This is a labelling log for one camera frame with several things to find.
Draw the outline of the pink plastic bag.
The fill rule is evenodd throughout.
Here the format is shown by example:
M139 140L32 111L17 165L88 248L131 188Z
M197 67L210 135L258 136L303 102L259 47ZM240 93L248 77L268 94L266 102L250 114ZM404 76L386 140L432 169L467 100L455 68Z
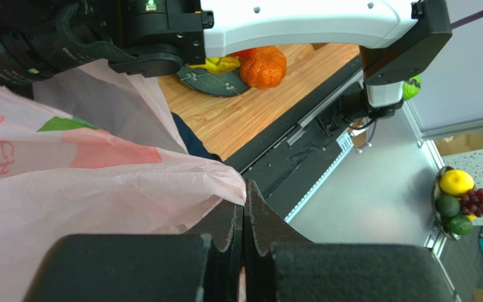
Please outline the pink plastic bag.
M33 86L0 86L0 301L19 301L42 257L75 233L181 233L241 175L193 156L155 78L103 60Z

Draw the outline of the red yellow fake apple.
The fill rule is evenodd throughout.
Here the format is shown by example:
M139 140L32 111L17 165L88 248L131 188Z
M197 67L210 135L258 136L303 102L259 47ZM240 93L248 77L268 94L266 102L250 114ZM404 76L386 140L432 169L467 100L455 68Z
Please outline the red yellow fake apple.
M231 53L230 56L232 57L237 57L237 58L247 58L250 57L253 52L253 49L246 49L246 50L241 50L238 52Z

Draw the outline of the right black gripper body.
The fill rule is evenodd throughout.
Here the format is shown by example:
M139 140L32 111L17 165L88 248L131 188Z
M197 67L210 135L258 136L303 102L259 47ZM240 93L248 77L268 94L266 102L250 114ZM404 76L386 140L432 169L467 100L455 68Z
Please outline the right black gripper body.
M0 85L99 59L117 73L169 76L204 62L213 25L199 1L0 1Z

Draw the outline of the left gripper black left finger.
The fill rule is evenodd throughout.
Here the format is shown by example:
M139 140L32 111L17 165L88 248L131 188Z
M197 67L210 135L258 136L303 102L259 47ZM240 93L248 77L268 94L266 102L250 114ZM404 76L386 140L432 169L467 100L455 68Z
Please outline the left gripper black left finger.
M67 235L25 301L236 301L242 220L242 206L222 201L180 235Z

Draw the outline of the orange fake fruit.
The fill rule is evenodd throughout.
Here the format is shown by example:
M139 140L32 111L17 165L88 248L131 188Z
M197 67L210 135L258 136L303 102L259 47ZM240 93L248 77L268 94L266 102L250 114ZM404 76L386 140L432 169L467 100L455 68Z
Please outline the orange fake fruit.
M251 88L275 88L286 76L286 56L275 46L253 48L250 57L238 59L240 77Z

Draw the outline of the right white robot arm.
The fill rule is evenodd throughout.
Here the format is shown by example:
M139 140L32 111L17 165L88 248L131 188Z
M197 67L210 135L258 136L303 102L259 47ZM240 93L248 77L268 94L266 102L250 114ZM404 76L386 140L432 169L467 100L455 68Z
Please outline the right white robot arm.
M452 37L445 1L0 1L0 85L29 86L99 59L129 75L175 74L270 45L358 45L364 88L338 117L388 118L403 83Z

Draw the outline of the yellow fake starfruit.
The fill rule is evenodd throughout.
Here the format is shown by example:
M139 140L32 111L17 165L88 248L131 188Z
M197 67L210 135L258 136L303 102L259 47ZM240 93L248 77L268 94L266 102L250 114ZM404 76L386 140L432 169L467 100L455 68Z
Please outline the yellow fake starfruit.
M205 60L205 63L198 65L188 65L188 68L203 69L210 74L224 74L237 70L240 66L240 60L237 57L214 57Z

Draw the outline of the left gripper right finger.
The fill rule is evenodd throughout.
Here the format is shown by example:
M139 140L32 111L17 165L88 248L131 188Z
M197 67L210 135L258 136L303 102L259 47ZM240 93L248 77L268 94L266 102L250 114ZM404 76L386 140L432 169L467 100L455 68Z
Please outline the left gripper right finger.
M243 265L247 301L452 301L430 250L414 245L314 243L247 182Z

